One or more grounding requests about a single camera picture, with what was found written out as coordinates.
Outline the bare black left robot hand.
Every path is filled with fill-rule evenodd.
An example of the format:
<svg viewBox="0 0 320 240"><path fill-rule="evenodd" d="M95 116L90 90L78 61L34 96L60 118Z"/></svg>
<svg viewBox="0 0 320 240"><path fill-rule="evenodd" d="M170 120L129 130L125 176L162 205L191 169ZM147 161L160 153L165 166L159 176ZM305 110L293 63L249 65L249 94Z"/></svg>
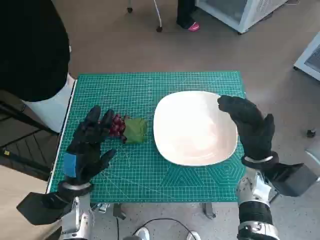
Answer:
<svg viewBox="0 0 320 240"><path fill-rule="evenodd" d="M79 123L73 133L73 139L63 157L65 181L71 185L82 185L109 167L116 155L115 149L101 152L101 144L109 135L114 111L108 109L100 117L101 107L94 106Z"/></svg>

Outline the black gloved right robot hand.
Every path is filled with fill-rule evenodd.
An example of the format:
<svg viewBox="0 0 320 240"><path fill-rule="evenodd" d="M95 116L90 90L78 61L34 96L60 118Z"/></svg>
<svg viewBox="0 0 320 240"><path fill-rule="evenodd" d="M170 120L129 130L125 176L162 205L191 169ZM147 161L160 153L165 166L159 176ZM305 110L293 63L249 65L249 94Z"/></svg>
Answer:
<svg viewBox="0 0 320 240"><path fill-rule="evenodd" d="M254 103L237 96L222 95L217 102L236 124L244 155L255 161L270 157L275 134L273 115L264 117Z"/></svg>

